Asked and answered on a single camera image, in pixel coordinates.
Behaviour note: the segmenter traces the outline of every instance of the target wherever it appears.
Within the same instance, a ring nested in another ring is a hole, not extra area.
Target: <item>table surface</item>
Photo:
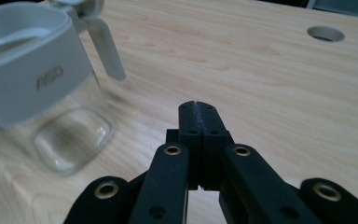
[[[358,197],[358,18],[240,0],[105,1],[127,79],[106,76],[82,35],[117,122],[108,146],[67,177],[0,139],[0,223],[62,223],[105,176],[148,169],[187,101],[214,105],[234,141],[254,147],[288,183],[319,176]],[[324,42],[312,26],[341,31]],[[225,223],[217,193],[191,191],[188,223]]]

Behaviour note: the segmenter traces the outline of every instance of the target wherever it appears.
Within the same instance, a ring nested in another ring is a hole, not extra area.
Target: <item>white container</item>
[[[113,39],[109,44],[120,73],[112,77],[122,79]],[[0,135],[51,170],[71,174],[113,132],[109,107],[67,11],[34,3],[0,6]]]

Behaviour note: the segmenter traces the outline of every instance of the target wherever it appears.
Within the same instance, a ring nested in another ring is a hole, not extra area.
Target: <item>clear glass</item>
[[[109,106],[92,74],[42,115],[0,129],[0,135],[52,171],[69,175],[90,161],[114,130]]]

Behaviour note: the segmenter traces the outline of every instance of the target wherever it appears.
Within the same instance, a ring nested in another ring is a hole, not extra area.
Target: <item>white plastic lid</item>
[[[37,116],[90,74],[66,13],[35,3],[0,6],[0,127]]]

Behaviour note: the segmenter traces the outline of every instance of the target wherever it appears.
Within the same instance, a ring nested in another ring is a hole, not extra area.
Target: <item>handle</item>
[[[89,36],[97,49],[106,74],[117,80],[123,80],[126,74],[107,24],[97,17],[84,18],[82,21],[88,25]]]

